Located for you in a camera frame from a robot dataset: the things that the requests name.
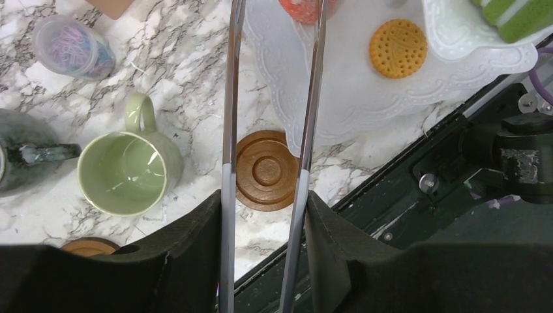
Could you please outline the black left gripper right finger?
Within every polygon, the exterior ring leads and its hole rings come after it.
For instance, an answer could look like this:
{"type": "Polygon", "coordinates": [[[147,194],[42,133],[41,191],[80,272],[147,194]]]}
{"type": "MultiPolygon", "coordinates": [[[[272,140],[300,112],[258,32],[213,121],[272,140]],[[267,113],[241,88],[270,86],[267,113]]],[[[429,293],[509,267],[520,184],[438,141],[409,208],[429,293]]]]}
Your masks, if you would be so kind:
{"type": "Polygon", "coordinates": [[[315,312],[551,312],[552,246],[372,238],[315,192],[306,203],[315,312]]]}

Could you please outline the dark blue-green ceramic mug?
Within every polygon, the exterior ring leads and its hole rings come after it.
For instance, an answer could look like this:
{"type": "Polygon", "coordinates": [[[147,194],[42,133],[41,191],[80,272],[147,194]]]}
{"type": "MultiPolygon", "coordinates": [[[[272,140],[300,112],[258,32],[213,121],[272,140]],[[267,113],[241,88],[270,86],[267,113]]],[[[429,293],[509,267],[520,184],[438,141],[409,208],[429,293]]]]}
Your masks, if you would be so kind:
{"type": "Polygon", "coordinates": [[[33,188],[81,151],[76,143],[60,143],[45,121],[1,109],[1,197],[33,188]]]}

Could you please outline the light green ceramic mug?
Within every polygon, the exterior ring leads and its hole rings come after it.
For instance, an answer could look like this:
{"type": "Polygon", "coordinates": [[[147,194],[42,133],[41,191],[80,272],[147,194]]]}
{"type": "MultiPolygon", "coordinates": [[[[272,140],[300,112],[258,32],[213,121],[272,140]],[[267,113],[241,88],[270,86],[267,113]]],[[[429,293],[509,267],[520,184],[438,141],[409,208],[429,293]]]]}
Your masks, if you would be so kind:
{"type": "Polygon", "coordinates": [[[182,177],[178,146],[157,129],[151,98],[127,96],[125,129],[92,140],[78,159],[85,199],[115,216],[141,215],[156,206],[182,177]]]}

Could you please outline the left brown wooden coaster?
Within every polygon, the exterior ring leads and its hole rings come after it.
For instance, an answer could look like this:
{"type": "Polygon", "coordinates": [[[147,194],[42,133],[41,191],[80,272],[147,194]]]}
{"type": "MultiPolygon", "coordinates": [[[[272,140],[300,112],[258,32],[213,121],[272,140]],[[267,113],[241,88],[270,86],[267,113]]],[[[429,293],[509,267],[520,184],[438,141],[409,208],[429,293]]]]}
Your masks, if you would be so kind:
{"type": "Polygon", "coordinates": [[[85,237],[70,241],[61,247],[61,250],[79,256],[110,255],[120,248],[112,241],[99,237],[85,237]]]}

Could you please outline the right brown wooden coaster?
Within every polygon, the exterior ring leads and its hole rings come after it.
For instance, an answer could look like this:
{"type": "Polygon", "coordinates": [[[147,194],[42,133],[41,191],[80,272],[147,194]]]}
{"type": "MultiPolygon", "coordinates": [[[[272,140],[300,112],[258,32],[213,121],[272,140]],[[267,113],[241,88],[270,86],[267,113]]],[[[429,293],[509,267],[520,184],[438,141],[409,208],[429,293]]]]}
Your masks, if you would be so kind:
{"type": "Polygon", "coordinates": [[[237,199],[256,211],[279,211],[293,203],[298,169],[284,132],[253,132],[237,144],[237,199]]]}

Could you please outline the pink snowball cake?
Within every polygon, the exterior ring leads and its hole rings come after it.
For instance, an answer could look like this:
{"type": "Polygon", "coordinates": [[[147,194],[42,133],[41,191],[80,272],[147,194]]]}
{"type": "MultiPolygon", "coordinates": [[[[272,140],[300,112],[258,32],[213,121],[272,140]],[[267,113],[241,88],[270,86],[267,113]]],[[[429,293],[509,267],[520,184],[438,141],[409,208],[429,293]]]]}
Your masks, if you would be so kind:
{"type": "Polygon", "coordinates": [[[281,7],[296,22],[312,25],[320,17],[317,0],[279,0],[281,7]]]}

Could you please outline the green layered cake slice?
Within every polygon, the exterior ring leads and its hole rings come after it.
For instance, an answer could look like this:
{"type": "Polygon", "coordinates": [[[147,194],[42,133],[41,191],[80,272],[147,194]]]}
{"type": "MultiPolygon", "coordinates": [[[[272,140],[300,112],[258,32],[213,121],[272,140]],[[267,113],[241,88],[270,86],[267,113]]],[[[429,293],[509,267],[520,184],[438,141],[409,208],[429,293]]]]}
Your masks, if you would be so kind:
{"type": "Polygon", "coordinates": [[[552,26],[552,1],[471,1],[506,43],[514,43],[552,26]]]}

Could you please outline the white tiered dessert stand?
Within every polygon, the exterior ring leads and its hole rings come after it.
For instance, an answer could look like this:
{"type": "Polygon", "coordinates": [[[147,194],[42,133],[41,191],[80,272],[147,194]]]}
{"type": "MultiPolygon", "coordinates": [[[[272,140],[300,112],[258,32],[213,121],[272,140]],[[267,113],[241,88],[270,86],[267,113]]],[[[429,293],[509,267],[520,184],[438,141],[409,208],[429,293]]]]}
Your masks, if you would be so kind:
{"type": "MultiPolygon", "coordinates": [[[[299,155],[303,136],[314,28],[292,20],[278,1],[248,1],[244,31],[252,43],[271,102],[299,155]]],[[[334,145],[384,126],[503,74],[526,72],[536,45],[551,27],[518,42],[504,42],[471,1],[341,1],[327,21],[323,80],[315,146],[334,145]],[[428,54],[407,78],[379,74],[368,54],[376,29],[393,19],[414,22],[425,33],[428,54]]]]}

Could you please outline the brown wooden coaster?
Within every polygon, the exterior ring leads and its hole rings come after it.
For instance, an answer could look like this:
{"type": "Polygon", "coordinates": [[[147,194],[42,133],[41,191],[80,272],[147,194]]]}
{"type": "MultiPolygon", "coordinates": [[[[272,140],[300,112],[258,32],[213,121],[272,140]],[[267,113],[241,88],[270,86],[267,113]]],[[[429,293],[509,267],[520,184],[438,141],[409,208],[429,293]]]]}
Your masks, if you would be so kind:
{"type": "Polygon", "coordinates": [[[112,241],[99,237],[85,237],[70,241],[61,247],[61,250],[79,256],[110,255],[120,248],[112,241]]]}
{"type": "Polygon", "coordinates": [[[298,169],[284,132],[253,132],[237,144],[237,199],[256,211],[279,211],[293,203],[298,169]]]}

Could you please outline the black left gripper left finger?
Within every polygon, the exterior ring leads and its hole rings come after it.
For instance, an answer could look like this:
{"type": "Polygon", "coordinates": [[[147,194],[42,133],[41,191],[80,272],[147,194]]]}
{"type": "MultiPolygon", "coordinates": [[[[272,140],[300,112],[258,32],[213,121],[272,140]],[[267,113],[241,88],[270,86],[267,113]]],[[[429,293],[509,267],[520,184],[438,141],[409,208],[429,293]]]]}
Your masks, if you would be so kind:
{"type": "Polygon", "coordinates": [[[110,255],[1,247],[2,312],[214,312],[221,193],[110,255]]]}

